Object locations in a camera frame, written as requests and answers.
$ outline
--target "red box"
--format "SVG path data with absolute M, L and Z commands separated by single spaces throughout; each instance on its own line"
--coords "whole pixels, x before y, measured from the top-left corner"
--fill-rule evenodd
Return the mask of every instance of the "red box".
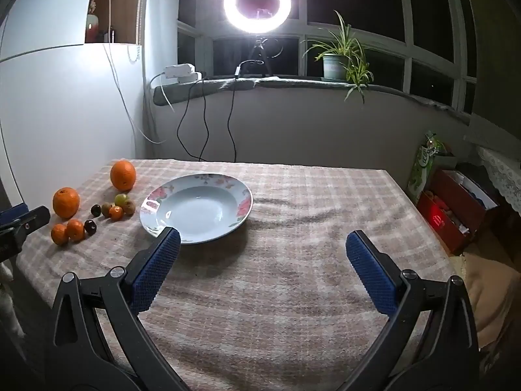
M 472 235 L 491 222 L 498 205 L 473 181 L 456 170 L 439 169 L 430 183 L 431 191 L 441 198 Z M 471 194 L 483 201 L 483 207 Z
M 432 226 L 453 255 L 460 255 L 470 240 L 471 234 L 463 235 L 434 201 L 422 191 L 416 208 Z

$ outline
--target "checkered fabric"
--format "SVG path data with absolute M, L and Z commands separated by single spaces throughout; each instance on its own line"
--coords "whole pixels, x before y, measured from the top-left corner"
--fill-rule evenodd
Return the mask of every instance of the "checkered fabric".
M 345 254 L 345 239 L 363 230 L 379 250 L 421 277 L 454 274 L 428 225 L 382 170 L 282 165 L 134 160 L 138 204 L 172 178 L 220 172 L 245 182 L 254 203 L 247 221 L 213 242 L 185 245 L 150 310 L 148 334 L 194 390 L 334 390 L 383 328 L 379 314 Z M 76 217 L 112 201 L 110 165 L 80 189 Z M 97 233 L 56 247 L 46 228 L 33 233 L 17 260 L 51 305 L 60 278 L 105 275 L 126 265 L 150 237 L 139 214 L 98 220 Z M 425 316 L 410 344 L 418 343 Z M 108 320 L 107 340 L 127 363 Z

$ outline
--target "blue gripper pad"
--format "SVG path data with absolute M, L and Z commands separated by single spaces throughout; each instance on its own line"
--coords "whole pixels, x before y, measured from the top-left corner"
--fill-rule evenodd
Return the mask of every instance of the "blue gripper pad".
M 148 254 L 145 254 L 143 268 L 130 284 L 132 290 L 129 307 L 135 315 L 150 308 L 179 254 L 181 247 L 179 232 L 174 228 L 168 229 L 161 233 L 152 247 L 144 250 Z
M 378 254 L 378 250 L 372 245 L 371 251 L 369 245 L 372 245 L 372 243 L 367 237 L 366 242 L 364 242 L 357 232 L 351 232 L 345 242 L 347 258 L 364 284 L 376 310 L 387 316 L 392 316 L 398 309 L 397 289 L 372 254 L 372 251 L 376 251 L 376 254 Z

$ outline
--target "silver bolt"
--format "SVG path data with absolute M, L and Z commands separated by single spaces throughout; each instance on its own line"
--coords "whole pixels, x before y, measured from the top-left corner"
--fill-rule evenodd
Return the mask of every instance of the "silver bolt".
M 62 281 L 63 281 L 63 282 L 71 282 L 72 279 L 74 279 L 74 273 L 72 273 L 72 272 L 67 272 L 67 273 L 64 274 L 64 276 L 62 277 Z
M 418 274 L 411 269 L 406 269 L 402 271 L 402 275 L 405 279 L 416 279 L 418 278 Z
M 458 286 L 459 286 L 459 285 L 463 285 L 463 279 L 460 278 L 459 276 L 453 276 L 453 277 L 451 278 L 451 281 L 452 281 L 452 283 L 453 283 L 454 285 L 458 285 Z
M 121 275 L 123 275 L 124 273 L 124 269 L 123 268 L 120 268 L 119 266 L 117 268 L 113 268 L 111 271 L 110 271 L 110 275 L 111 277 L 113 278 L 119 278 Z

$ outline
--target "window sill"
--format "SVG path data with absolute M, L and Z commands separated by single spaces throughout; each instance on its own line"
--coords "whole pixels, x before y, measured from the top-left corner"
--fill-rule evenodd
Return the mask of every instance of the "window sill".
M 255 87 L 262 88 L 315 88 L 319 90 L 342 90 L 352 87 L 346 82 L 329 82 L 325 80 L 316 80 L 315 78 L 304 77 L 270 77 L 270 78 L 240 78 L 236 81 L 234 78 L 220 78 L 204 81 L 204 95 L 212 95 L 220 91 L 232 91 L 235 87 L 236 91 L 249 91 Z M 460 122 L 469 124 L 470 116 L 466 113 L 458 112 L 450 106 L 446 106 L 436 101 L 426 99 L 423 97 L 406 94 L 402 91 L 395 90 L 381 85 L 369 85 L 370 91 L 379 91 L 392 95 L 398 95 L 403 98 L 415 101 L 426 107 L 432 107 L 436 110 L 446 112 L 449 116 L 458 119 Z M 181 103 L 188 100 L 188 93 L 190 92 L 190 99 L 199 98 L 203 96 L 202 83 L 195 84 L 189 82 L 186 84 L 170 84 L 164 85 L 163 90 L 171 104 Z M 165 96 L 162 93 L 161 87 L 154 88 L 154 104 L 156 106 L 168 105 Z

